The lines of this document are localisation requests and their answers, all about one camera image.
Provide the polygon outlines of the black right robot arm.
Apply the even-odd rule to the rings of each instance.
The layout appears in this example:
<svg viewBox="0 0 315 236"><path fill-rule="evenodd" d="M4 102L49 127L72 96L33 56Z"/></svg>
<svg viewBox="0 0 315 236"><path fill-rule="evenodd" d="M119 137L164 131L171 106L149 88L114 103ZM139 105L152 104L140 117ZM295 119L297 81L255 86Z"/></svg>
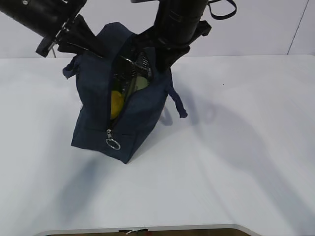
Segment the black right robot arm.
<svg viewBox="0 0 315 236"><path fill-rule="evenodd" d="M237 12L235 1L229 0L234 10L226 15L215 15L211 5L215 0L160 0L153 26L134 40L140 48L155 48L156 68L163 72L190 51L190 45L200 36L207 36L211 26L201 17L209 7L215 20L225 20Z"/></svg>

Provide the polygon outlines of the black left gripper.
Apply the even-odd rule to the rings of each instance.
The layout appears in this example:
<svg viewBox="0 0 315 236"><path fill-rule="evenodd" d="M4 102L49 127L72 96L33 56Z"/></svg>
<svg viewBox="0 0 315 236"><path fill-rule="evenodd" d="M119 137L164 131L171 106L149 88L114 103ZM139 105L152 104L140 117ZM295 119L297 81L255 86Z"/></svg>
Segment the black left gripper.
<svg viewBox="0 0 315 236"><path fill-rule="evenodd" d="M80 14L69 18L55 37L44 37L35 52L45 58L55 45L58 45L58 51L62 53L82 54L89 51L100 58L107 55L106 47Z"/></svg>

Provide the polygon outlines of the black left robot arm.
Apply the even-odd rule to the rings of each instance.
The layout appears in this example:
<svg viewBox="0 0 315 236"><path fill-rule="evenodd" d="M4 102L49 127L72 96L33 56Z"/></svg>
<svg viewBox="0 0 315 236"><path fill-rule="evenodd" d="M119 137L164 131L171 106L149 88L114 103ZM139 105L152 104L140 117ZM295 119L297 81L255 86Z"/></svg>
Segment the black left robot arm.
<svg viewBox="0 0 315 236"><path fill-rule="evenodd" d="M42 57L58 45L62 53L90 51L103 58L105 46L79 14L85 4L85 0L2 0L0 11L43 37L36 50Z"/></svg>

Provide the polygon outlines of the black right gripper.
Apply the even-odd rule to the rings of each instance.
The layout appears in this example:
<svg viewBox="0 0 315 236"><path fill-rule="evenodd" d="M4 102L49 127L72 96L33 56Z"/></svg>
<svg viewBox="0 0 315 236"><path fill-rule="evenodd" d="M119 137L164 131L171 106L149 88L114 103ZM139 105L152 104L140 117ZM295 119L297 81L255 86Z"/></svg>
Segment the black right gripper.
<svg viewBox="0 0 315 236"><path fill-rule="evenodd" d="M190 44L211 30L207 21L177 22L156 21L152 27L134 37L136 45L155 48L155 68L164 72L190 51Z"/></svg>

